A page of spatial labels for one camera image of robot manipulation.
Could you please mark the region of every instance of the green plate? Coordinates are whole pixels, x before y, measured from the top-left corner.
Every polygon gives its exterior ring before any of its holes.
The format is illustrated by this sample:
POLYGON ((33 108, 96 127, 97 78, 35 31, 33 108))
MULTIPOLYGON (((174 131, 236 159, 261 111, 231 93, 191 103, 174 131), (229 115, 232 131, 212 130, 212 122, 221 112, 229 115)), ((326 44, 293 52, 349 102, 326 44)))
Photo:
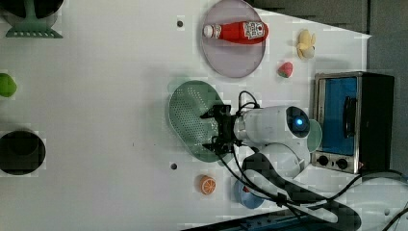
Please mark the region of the green plate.
POLYGON ((171 95, 168 109, 171 126, 190 153, 198 160, 209 163, 219 161, 219 158, 202 144, 211 143, 211 138, 218 135, 217 122, 213 118, 202 119, 200 116, 213 105, 223 105, 213 87, 202 81, 188 81, 171 95))

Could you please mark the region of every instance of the green apple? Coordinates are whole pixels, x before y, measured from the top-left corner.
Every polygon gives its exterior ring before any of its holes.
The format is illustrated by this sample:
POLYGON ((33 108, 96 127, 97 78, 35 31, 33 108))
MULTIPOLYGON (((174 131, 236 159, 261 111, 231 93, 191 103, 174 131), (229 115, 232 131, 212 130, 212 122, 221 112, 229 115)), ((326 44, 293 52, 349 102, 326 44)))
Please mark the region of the green apple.
POLYGON ((0 73, 0 95, 3 97, 10 97, 16 90, 17 85, 13 78, 6 73, 0 73))

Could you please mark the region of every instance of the oven knob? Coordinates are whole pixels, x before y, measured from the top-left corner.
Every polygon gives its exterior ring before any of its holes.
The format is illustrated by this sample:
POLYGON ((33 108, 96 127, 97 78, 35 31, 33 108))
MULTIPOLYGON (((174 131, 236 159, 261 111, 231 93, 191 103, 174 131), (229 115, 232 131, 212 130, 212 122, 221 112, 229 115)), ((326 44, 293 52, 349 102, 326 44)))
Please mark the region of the oven knob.
POLYGON ((329 159, 327 159, 326 156, 320 156, 318 158, 318 162, 321 166, 327 166, 327 164, 329 163, 329 159))
POLYGON ((341 170, 344 170, 347 168, 347 160, 345 159, 340 159, 339 161, 336 162, 336 164, 341 170))

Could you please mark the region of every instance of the ketchup label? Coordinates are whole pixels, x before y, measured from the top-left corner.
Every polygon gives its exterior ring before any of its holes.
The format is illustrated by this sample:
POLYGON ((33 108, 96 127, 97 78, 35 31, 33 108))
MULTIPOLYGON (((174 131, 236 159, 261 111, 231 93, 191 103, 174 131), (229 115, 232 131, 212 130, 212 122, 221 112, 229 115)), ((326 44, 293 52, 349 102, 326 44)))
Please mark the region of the ketchup label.
POLYGON ((262 22, 245 22, 243 24, 243 30, 248 39, 261 38, 265 34, 264 23, 262 22))
POLYGON ((221 34, 221 26, 213 25, 213 38, 218 39, 220 34, 221 34))

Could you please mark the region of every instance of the blue bowl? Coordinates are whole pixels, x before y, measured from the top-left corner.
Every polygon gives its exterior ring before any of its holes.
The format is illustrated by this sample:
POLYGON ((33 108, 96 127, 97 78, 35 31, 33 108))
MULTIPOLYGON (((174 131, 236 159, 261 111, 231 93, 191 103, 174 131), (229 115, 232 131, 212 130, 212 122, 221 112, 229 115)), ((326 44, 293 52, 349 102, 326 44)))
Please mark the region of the blue bowl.
POLYGON ((264 203, 263 198, 260 198, 251 192, 245 192, 243 187, 244 184, 239 180, 234 185, 235 198, 237 198, 238 202, 243 206, 248 209, 256 209, 264 203))

